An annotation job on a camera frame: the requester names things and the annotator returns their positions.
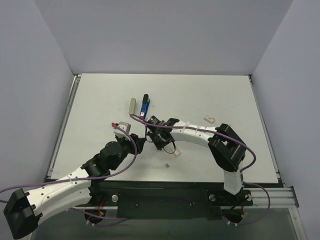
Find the blue stapler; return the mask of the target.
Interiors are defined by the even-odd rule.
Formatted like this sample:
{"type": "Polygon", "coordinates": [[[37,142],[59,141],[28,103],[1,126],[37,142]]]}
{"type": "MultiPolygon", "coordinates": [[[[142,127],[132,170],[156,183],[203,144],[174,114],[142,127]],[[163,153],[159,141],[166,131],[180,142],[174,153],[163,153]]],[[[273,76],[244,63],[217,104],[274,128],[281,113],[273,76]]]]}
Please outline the blue stapler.
{"type": "Polygon", "coordinates": [[[149,109],[149,105],[150,105],[150,98],[149,95],[146,93],[143,95],[143,99],[142,99],[142,105],[141,105],[141,109],[140,109],[140,113],[139,113],[139,118],[141,120],[144,120],[146,118],[148,109],[149,109]]]}

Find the beige stapler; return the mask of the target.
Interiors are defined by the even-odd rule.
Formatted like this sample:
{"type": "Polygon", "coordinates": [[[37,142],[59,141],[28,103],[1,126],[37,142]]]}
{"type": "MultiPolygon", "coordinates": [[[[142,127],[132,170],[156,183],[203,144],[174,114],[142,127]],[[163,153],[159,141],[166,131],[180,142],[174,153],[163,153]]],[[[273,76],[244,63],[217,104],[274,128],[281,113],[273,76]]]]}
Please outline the beige stapler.
{"type": "Polygon", "coordinates": [[[129,103],[129,110],[128,110],[129,115],[135,114],[136,101],[137,100],[135,98],[131,98],[130,103],[129,103]]]}

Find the staple box tray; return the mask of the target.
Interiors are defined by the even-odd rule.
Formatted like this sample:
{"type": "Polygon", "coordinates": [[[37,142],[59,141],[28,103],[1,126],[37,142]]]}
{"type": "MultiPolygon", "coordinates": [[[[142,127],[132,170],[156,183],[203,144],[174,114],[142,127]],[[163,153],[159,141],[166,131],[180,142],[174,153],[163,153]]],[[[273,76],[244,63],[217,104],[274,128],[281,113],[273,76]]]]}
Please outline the staple box tray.
{"type": "Polygon", "coordinates": [[[175,152],[174,152],[174,154],[178,157],[178,156],[180,156],[182,153],[181,153],[178,149],[176,149],[175,152]]]}

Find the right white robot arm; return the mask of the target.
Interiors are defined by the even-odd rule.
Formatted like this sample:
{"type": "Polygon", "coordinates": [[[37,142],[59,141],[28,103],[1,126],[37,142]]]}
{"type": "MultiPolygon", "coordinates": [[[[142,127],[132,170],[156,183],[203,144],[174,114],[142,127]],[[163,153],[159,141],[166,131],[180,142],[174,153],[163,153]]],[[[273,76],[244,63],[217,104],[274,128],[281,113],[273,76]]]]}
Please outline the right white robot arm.
{"type": "Polygon", "coordinates": [[[159,120],[155,116],[146,119],[147,135],[158,150],[169,144],[188,142],[209,148],[216,164],[223,170],[223,198],[230,205],[236,204],[242,197],[243,190],[243,160],[246,148],[243,141],[227,124],[219,127],[197,126],[176,118],[159,120]]]}

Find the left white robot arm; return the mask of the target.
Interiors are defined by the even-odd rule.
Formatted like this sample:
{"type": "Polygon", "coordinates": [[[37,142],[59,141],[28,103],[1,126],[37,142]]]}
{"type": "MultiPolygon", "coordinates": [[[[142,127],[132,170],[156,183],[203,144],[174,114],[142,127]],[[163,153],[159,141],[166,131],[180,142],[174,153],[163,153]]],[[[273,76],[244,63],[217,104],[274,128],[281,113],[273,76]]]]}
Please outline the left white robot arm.
{"type": "Polygon", "coordinates": [[[113,177],[111,171],[129,154],[140,154],[145,142],[146,138],[133,133],[117,137],[81,167],[56,181],[38,184],[28,191],[15,187],[3,210],[12,237],[24,238],[41,221],[77,205],[99,205],[103,200],[103,193],[96,189],[99,183],[113,177]]]}

